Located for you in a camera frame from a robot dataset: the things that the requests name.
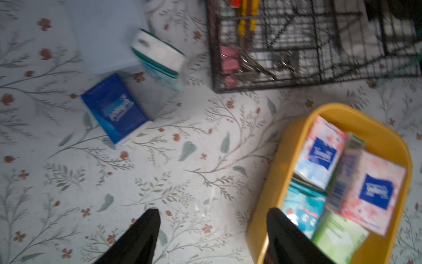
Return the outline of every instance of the red flower print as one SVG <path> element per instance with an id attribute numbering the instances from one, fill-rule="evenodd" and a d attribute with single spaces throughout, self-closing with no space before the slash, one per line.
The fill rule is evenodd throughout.
<path id="1" fill-rule="evenodd" d="M 41 26 L 42 31 L 47 31 L 47 28 L 51 28 L 50 22 L 51 21 L 49 19 L 43 17 L 40 19 L 40 21 L 38 21 L 37 24 Z"/>
<path id="2" fill-rule="evenodd" d="M 116 235 L 115 234 L 112 234 L 112 235 L 109 235 L 108 236 L 108 238 L 107 238 L 107 242 L 111 245 L 111 244 L 114 244 L 115 242 L 116 242 Z"/>
<path id="3" fill-rule="evenodd" d="M 311 108 L 312 106 L 314 106 L 314 101 L 306 99 L 305 106 Z"/>
<path id="4" fill-rule="evenodd" d="M 173 140 L 176 141 L 176 142 L 179 142 L 180 135 L 179 134 L 173 134 Z"/>
<path id="5" fill-rule="evenodd" d="M 87 217 L 87 216 L 90 216 L 90 215 L 91 215 L 90 211 L 91 211 L 91 209 L 89 209 L 89 208 L 82 209 L 82 210 L 81 210 L 82 217 Z"/>
<path id="6" fill-rule="evenodd" d="M 69 249 L 69 251 L 67 250 L 67 249 L 65 249 L 65 248 L 63 248 L 63 250 L 62 250 L 62 252 L 64 253 L 63 255 L 62 255 L 62 258 L 63 259 L 70 259 L 71 257 L 72 257 L 72 252 L 73 252 L 73 250 L 72 249 Z"/>
<path id="7" fill-rule="evenodd" d="M 51 59 L 53 56 L 51 55 L 51 50 L 49 49 L 42 49 L 40 51 L 40 56 L 42 57 L 42 60 L 49 60 Z"/>
<path id="8" fill-rule="evenodd" d="M 366 83 L 370 88 L 373 88 L 375 86 L 375 81 L 372 78 L 366 79 Z"/>
<path id="9" fill-rule="evenodd" d="M 142 81 L 145 81 L 145 77 L 143 76 L 143 72 L 138 72 L 136 74 L 133 75 L 133 79 L 137 82 L 140 83 Z"/>
<path id="10" fill-rule="evenodd" d="M 206 233 L 211 233 L 211 229 L 212 229 L 212 226 L 211 225 L 205 225 L 204 226 L 204 228 L 202 228 L 202 230 L 204 231 L 204 233 L 206 234 Z"/>
<path id="11" fill-rule="evenodd" d="M 34 75 L 34 71 L 26 71 L 25 77 L 32 77 Z"/>
<path id="12" fill-rule="evenodd" d="M 20 231 L 17 231 L 15 233 L 15 237 L 13 238 L 14 241 L 19 241 L 19 242 L 23 242 L 24 238 L 26 237 L 26 234 L 21 234 Z"/>
<path id="13" fill-rule="evenodd" d="M 21 173 L 19 173 L 19 178 L 21 178 L 22 180 L 26 179 L 29 177 L 29 173 L 26 172 L 24 169 L 21 170 Z"/>
<path id="14" fill-rule="evenodd" d="M 122 151 L 122 152 L 120 152 L 120 158 L 122 159 L 122 160 L 127 160 L 127 158 L 129 157 L 129 153 L 127 153 L 127 151 Z"/>
<path id="15" fill-rule="evenodd" d="M 15 160 L 15 158 L 13 156 L 5 156 L 4 157 L 4 162 L 6 163 L 12 163 Z"/>
<path id="16" fill-rule="evenodd" d="M 390 117 L 390 120 L 388 121 L 388 124 L 389 124 L 390 126 L 394 126 L 394 124 L 395 124 L 395 120 L 394 120 L 394 119 L 392 119 L 392 118 Z"/>
<path id="17" fill-rule="evenodd" d="M 13 98 L 13 95 L 11 95 L 11 94 L 9 94 L 9 93 L 5 93 L 5 94 L 2 96 L 1 101 L 3 102 L 3 104 L 4 104 L 5 106 L 10 106 L 10 104 L 11 104 L 11 103 L 13 103 L 13 101 L 15 101 L 15 100 L 14 100 L 14 98 Z"/>
<path id="18" fill-rule="evenodd" d="M 233 100 L 227 101 L 226 106 L 228 109 L 233 109 L 235 106 L 233 105 Z"/>
<path id="19" fill-rule="evenodd" d="M 201 32 L 199 32 L 199 31 L 194 31 L 194 32 L 193 32 L 193 39 L 195 39 L 195 40 L 200 40 L 200 39 L 201 39 L 201 37 L 202 37 Z"/>

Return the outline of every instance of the tissue pack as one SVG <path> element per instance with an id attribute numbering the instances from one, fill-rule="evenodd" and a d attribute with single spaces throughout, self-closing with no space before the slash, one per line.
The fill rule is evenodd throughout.
<path id="1" fill-rule="evenodd" d="M 107 77 L 81 98 L 113 144 L 122 142 L 149 121 L 117 74 Z"/>
<path id="2" fill-rule="evenodd" d="M 299 155 L 295 173 L 325 190 L 346 141 L 344 132 L 317 116 Z"/>
<path id="3" fill-rule="evenodd" d="M 281 211 L 311 239 L 325 200 L 325 194 L 291 181 Z"/>
<path id="4" fill-rule="evenodd" d="M 337 264 L 349 264 L 369 232 L 361 225 L 325 210 L 312 242 Z"/>
<path id="5" fill-rule="evenodd" d="M 364 150 L 346 149 L 327 208 L 384 236 L 406 169 Z"/>

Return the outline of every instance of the yellow basket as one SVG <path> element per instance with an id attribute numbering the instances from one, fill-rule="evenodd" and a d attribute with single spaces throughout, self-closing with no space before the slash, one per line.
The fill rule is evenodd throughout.
<path id="1" fill-rule="evenodd" d="M 281 208 L 293 176 L 296 160 L 305 143 L 309 129 L 320 115 L 342 131 L 351 131 L 366 141 L 365 150 L 407 168 L 407 177 L 385 237 L 371 233 L 356 251 L 351 264 L 388 263 L 400 225 L 407 193 L 412 180 L 412 159 L 403 139 L 393 130 L 340 103 L 323 105 L 308 117 L 293 121 L 284 130 L 279 150 L 274 159 L 257 208 L 248 229 L 247 242 L 252 259 L 262 264 L 268 249 L 267 213 L 270 208 Z"/>

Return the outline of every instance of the floral tablecloth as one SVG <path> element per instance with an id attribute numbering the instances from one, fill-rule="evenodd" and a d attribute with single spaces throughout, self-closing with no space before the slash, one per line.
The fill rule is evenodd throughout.
<path id="1" fill-rule="evenodd" d="M 421 263 L 420 79 L 216 95 L 204 0 L 150 0 L 151 30 L 187 54 L 189 85 L 177 94 L 126 76 L 156 119 L 114 147 L 80 100 L 100 78 L 84 70 L 63 4 L 0 0 L 0 263 L 92 263 L 152 207 L 154 263 L 252 263 L 246 227 L 280 133 L 329 102 L 408 143 L 414 176 L 391 263 Z"/>

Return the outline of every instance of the black wire rack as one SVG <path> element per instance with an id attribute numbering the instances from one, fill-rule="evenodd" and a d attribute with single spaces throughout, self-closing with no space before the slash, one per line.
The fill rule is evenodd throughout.
<path id="1" fill-rule="evenodd" d="M 409 11 L 419 6 L 410 8 L 404 1 L 261 0 L 256 16 L 240 16 L 225 0 L 207 0 L 213 90 L 229 93 L 420 76 L 422 23 L 413 14 L 417 12 Z M 390 11 L 389 6 L 397 3 L 402 9 Z M 247 48 L 241 47 L 238 34 L 242 20 L 256 20 Z M 220 46 L 242 48 L 276 78 L 259 72 L 228 87 Z M 275 60 L 285 54 L 294 72 L 277 69 Z"/>

